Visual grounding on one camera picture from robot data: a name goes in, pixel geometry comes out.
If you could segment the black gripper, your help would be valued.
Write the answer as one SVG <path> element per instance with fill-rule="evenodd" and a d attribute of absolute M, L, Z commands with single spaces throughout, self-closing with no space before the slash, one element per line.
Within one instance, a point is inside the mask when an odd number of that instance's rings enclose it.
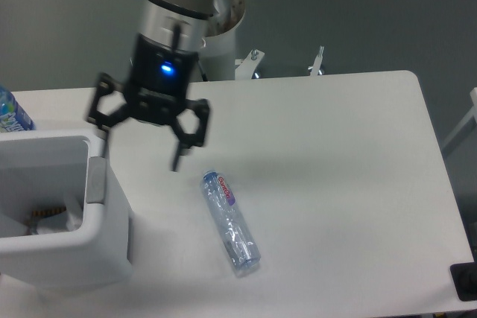
<path fill-rule="evenodd" d="M 100 72 L 85 114 L 85 121 L 95 128 L 96 136 L 103 141 L 100 156 L 109 158 L 113 128 L 129 117 L 171 125 L 177 138 L 171 163 L 174 172 L 178 171 L 182 156 L 193 147 L 203 147 L 211 114 L 209 102 L 205 98 L 186 100 L 197 61 L 196 52 L 172 51 L 140 34 L 136 38 L 133 65 L 125 87 L 107 73 Z"/>

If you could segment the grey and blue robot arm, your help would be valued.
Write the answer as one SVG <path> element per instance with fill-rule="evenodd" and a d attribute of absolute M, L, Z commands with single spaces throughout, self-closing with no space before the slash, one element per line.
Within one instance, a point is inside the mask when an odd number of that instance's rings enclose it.
<path fill-rule="evenodd" d="M 218 0 L 143 0 L 127 76 L 117 81 L 100 73 L 86 114 L 104 141 L 102 157 L 109 155 L 112 129 L 129 118 L 171 128 L 177 138 L 172 171 L 181 156 L 204 146 L 212 109 L 207 99 L 189 99 L 187 91 L 201 68 L 209 22 L 223 10 Z"/>

